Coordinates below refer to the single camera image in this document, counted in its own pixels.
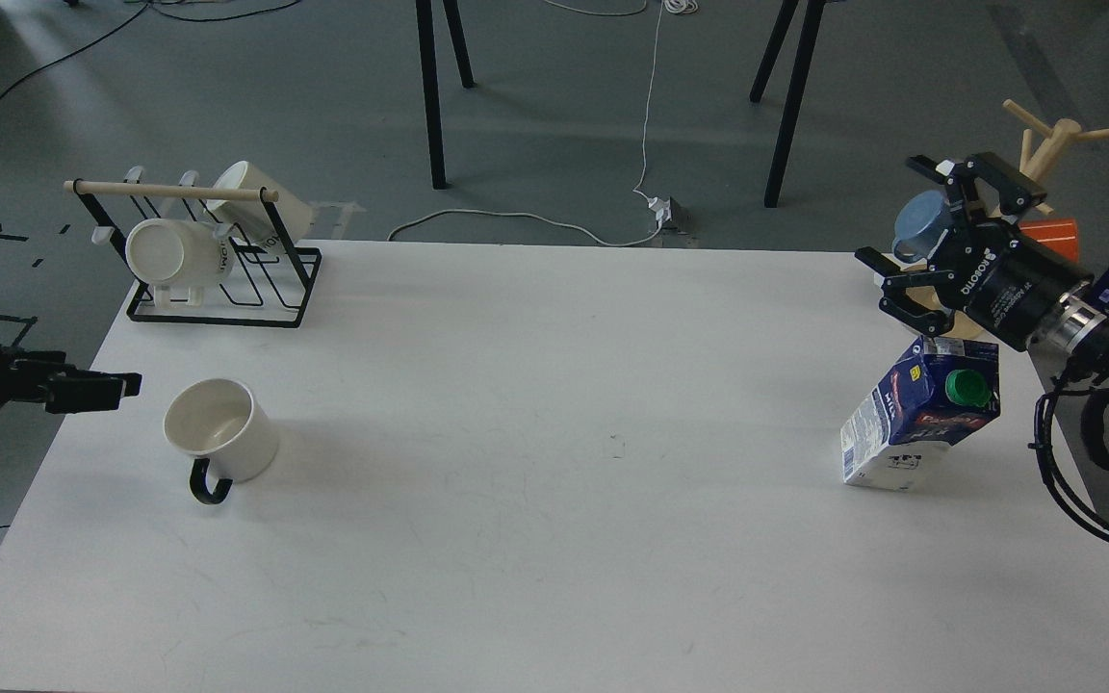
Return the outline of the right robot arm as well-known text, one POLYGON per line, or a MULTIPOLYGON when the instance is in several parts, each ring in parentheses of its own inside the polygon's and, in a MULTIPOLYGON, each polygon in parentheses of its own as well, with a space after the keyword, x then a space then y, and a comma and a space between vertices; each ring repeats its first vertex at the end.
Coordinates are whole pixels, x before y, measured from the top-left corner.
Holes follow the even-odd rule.
POLYGON ((1092 274, 1019 230, 1045 188, 991 152, 912 155, 906 164, 936 188, 902 208, 891 255, 868 246, 855 253, 881 277, 881 310, 937 337, 963 313, 1017 351, 1030 344, 1062 351, 1064 370, 1035 405, 1031 449, 1054 501, 1109 543, 1109 523, 1074 493, 1050 444, 1057 402, 1083 398, 1083 447, 1109 471, 1109 308, 1092 274))

